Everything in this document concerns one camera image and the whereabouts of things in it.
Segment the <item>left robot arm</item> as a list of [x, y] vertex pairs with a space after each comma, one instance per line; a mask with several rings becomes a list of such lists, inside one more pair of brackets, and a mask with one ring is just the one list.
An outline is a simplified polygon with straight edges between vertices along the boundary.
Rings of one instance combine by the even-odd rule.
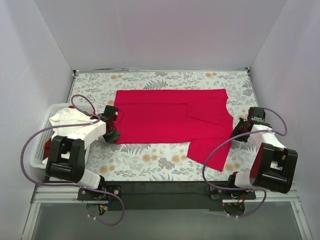
[[76, 108], [63, 108], [49, 121], [53, 127], [50, 149], [44, 159], [45, 172], [49, 177], [75, 183], [89, 188], [95, 200], [106, 196], [103, 177], [86, 169], [89, 149], [98, 138], [107, 144], [114, 144], [120, 137], [115, 121], [119, 109], [107, 105], [98, 116], [89, 115]]

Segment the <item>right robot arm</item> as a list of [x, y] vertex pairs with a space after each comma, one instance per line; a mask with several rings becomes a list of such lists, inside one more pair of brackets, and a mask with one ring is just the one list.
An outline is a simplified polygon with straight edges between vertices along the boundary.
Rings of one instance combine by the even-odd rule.
[[298, 153], [285, 147], [276, 138], [272, 126], [266, 123], [265, 109], [250, 107], [246, 119], [240, 118], [231, 137], [238, 142], [252, 138], [257, 155], [246, 172], [234, 172], [228, 178], [227, 195], [237, 199], [245, 189], [269, 190], [286, 194], [290, 191], [295, 174]]

